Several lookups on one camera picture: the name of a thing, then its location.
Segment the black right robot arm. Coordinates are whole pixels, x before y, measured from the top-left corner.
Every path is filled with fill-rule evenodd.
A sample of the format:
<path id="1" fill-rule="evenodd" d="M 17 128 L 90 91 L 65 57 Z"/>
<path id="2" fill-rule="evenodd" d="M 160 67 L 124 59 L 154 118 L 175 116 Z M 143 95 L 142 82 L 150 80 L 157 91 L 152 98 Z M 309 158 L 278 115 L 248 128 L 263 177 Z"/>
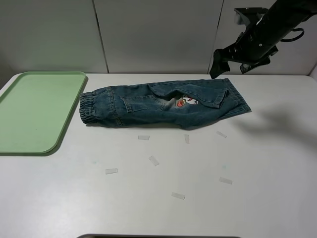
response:
<path id="1" fill-rule="evenodd" d="M 259 66 L 270 64 L 278 52 L 279 42 L 289 43 L 303 37 L 298 25 L 317 13 L 315 0 L 277 0 L 269 9 L 263 7 L 235 8 L 237 23 L 245 25 L 237 40 L 213 54 L 211 78 L 230 71 L 229 62 L 240 63 L 245 74 Z"/>

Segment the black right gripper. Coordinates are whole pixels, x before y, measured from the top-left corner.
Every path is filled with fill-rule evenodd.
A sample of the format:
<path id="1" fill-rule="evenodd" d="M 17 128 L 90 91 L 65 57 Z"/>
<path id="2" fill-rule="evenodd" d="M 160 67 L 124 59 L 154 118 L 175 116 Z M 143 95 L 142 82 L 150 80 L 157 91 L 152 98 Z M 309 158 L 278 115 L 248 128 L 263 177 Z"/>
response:
<path id="1" fill-rule="evenodd" d="M 232 45 L 215 50 L 210 69 L 211 78 L 229 72 L 229 61 L 240 63 L 243 74 L 269 64 L 270 57 L 278 52 L 278 48 L 267 33 L 267 27 L 253 25 Z"/>

